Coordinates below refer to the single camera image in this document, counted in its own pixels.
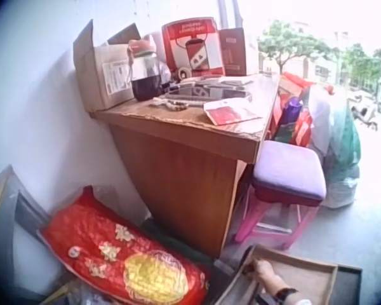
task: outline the red booklet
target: red booklet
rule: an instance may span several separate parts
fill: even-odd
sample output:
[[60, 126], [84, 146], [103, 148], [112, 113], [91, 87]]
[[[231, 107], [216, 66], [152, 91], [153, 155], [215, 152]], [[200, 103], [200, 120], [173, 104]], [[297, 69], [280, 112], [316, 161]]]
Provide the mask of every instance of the red booklet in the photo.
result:
[[251, 102], [245, 98], [227, 98], [207, 102], [204, 104], [203, 110], [215, 125], [226, 125], [260, 118]]

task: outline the dark liquid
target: dark liquid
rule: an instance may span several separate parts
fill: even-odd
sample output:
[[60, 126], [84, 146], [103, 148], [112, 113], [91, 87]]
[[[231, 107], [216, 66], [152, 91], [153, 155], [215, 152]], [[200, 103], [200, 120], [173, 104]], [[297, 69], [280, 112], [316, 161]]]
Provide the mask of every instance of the dark liquid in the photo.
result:
[[161, 75], [131, 81], [134, 97], [139, 101], [150, 100], [162, 94]]

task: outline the gold flower pattern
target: gold flower pattern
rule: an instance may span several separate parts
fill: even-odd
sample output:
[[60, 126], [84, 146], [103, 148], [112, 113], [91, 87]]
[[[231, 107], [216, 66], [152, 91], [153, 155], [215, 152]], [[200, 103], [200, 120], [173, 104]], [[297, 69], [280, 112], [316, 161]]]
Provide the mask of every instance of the gold flower pattern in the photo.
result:
[[103, 242], [99, 249], [104, 256], [105, 261], [115, 262], [117, 254], [120, 252], [119, 247], [113, 246], [111, 243], [108, 243], [107, 241]]
[[120, 224], [116, 224], [116, 239], [119, 240], [119, 241], [130, 241], [130, 240], [133, 240], [134, 239], [134, 235], [132, 235], [127, 227], [124, 227]]
[[90, 259], [87, 259], [84, 264], [86, 265], [86, 267], [89, 268], [90, 275], [97, 276], [99, 278], [106, 278], [105, 271], [106, 271], [107, 265], [103, 264], [103, 265], [97, 266]]

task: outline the red patterned sack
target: red patterned sack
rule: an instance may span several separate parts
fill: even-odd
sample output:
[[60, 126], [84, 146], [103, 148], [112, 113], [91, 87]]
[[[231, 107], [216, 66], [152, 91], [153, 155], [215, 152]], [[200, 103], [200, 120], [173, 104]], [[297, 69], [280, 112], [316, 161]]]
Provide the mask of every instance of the red patterned sack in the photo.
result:
[[71, 272], [128, 304], [200, 304], [205, 297], [197, 266], [103, 206], [91, 186], [41, 235]]

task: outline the paper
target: paper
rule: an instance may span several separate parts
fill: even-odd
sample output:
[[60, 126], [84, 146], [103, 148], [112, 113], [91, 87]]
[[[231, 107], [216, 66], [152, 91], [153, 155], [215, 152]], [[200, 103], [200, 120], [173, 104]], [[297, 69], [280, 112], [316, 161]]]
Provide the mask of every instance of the paper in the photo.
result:
[[226, 125], [261, 118], [245, 98], [227, 98], [205, 103], [203, 110], [215, 125]]
[[112, 95], [131, 86], [131, 83], [128, 81], [128, 72], [129, 67], [127, 60], [103, 64], [104, 81], [108, 95]]

